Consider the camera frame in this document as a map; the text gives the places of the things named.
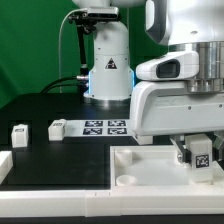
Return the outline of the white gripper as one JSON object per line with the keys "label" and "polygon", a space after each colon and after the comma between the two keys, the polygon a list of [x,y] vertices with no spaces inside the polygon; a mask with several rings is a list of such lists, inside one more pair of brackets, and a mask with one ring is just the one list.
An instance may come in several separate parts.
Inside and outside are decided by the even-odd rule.
{"label": "white gripper", "polygon": [[179,163],[185,148],[176,134],[224,130],[224,93],[191,93],[187,82],[199,72],[195,51],[170,52],[136,68],[130,126],[140,136],[172,135]]}

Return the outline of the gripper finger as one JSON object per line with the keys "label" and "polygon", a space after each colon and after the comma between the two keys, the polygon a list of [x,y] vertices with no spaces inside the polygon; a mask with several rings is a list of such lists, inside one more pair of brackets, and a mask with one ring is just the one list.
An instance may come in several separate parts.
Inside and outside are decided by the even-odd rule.
{"label": "gripper finger", "polygon": [[222,161],[224,159],[224,131],[216,131],[214,135],[213,159],[215,161]]}

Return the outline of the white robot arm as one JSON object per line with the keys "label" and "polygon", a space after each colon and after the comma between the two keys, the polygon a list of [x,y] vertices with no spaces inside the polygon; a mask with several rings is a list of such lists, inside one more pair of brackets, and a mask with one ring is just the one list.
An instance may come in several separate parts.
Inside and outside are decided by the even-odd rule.
{"label": "white robot arm", "polygon": [[214,132],[224,153],[224,0],[73,0],[81,8],[145,6],[145,29],[169,52],[136,67],[130,125],[140,144]]}

